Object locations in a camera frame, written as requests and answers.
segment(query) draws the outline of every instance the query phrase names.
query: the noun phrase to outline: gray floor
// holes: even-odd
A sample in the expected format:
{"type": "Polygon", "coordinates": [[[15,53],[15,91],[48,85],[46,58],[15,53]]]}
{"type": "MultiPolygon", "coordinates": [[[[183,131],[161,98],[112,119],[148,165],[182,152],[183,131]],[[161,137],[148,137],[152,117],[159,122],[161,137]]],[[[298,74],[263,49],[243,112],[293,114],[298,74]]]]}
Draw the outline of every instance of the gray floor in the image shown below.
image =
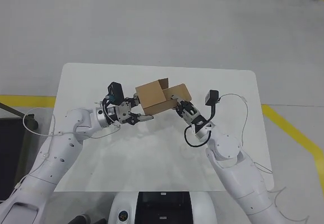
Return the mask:
{"type": "MultiPolygon", "coordinates": [[[[54,96],[67,62],[252,70],[261,102],[281,105],[273,108],[324,150],[322,1],[0,0],[0,94],[54,96]]],[[[324,223],[312,156],[265,126],[275,186],[288,187],[280,208],[324,223]]],[[[106,216],[112,196],[96,194],[55,194],[47,223],[106,216]]],[[[228,195],[212,198],[220,223],[248,223],[228,195]]]]}

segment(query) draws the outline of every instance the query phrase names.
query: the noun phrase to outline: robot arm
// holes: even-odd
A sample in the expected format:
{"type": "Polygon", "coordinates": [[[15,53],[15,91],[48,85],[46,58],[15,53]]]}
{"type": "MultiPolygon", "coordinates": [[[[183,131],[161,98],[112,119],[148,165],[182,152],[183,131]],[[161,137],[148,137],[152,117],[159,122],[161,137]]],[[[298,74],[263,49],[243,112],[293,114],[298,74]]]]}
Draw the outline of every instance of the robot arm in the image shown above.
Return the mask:
{"type": "Polygon", "coordinates": [[[285,223],[285,218],[269,198],[261,173],[238,140],[219,131],[211,119],[206,120],[192,103],[178,96],[172,96],[172,99],[177,99],[177,114],[191,125],[200,142],[206,142],[209,161],[226,191],[244,210],[250,222],[285,223]]]}
{"type": "Polygon", "coordinates": [[[139,104],[137,95],[124,98],[121,85],[112,83],[101,107],[70,110],[57,130],[57,135],[43,143],[31,172],[12,195],[0,204],[0,223],[42,223],[45,205],[55,187],[79,156],[83,141],[114,122],[136,124],[153,116],[134,114],[131,109],[139,104]]]}

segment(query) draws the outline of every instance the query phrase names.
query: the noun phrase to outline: cardboard box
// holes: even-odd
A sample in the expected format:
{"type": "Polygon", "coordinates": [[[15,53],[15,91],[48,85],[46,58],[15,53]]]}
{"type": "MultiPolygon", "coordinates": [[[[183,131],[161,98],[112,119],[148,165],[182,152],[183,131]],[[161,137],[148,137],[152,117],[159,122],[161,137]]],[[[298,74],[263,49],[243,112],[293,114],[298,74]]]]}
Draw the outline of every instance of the cardboard box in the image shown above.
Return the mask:
{"type": "Polygon", "coordinates": [[[192,97],[185,84],[168,88],[168,78],[150,82],[136,87],[138,98],[146,115],[154,115],[177,106],[177,101],[172,100],[172,95],[178,95],[186,101],[192,97]]]}

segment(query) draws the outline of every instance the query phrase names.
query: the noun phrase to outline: metal frame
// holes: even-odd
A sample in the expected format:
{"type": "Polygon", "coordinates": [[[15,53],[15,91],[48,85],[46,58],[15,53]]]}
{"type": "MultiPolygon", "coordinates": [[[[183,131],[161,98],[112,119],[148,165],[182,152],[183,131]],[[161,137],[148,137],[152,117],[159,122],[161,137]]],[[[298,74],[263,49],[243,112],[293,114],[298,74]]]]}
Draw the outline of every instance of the metal frame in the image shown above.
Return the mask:
{"type": "MultiPolygon", "coordinates": [[[[25,114],[23,114],[20,111],[15,110],[14,108],[11,108],[5,104],[0,103],[0,108],[8,111],[12,114],[15,114],[19,116],[20,118],[0,118],[2,119],[22,119],[25,114]]],[[[29,114],[28,116],[25,117],[25,124],[29,129],[36,130],[38,128],[38,123],[34,119],[33,114],[29,114]]],[[[31,143],[31,133],[28,131],[25,131],[23,140],[22,140],[22,147],[20,151],[20,158],[18,160],[18,165],[15,173],[15,183],[19,182],[20,179],[25,175],[25,168],[26,168],[26,163],[27,163],[27,157],[29,154],[29,148],[30,148],[30,143],[31,143]]]]}

